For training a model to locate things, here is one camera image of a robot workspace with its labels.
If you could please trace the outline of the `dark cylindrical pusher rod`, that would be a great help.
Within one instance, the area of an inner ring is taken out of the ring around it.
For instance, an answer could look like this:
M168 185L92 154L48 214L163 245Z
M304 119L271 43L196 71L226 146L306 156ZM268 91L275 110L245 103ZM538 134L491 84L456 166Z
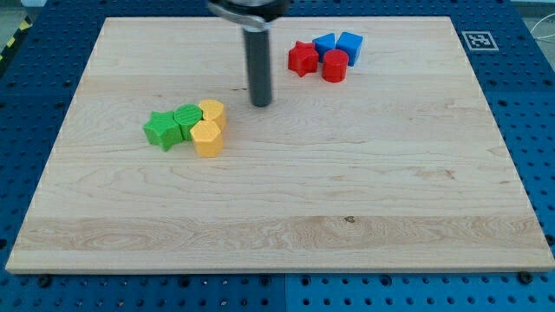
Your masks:
M267 107L272 101L270 32L243 30L251 104Z

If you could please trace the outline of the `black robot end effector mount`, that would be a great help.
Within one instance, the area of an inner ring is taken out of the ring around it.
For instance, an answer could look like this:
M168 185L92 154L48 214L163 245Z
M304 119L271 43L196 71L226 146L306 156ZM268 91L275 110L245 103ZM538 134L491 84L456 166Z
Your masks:
M218 17L247 31L266 31L284 16L289 0L209 0L207 8Z

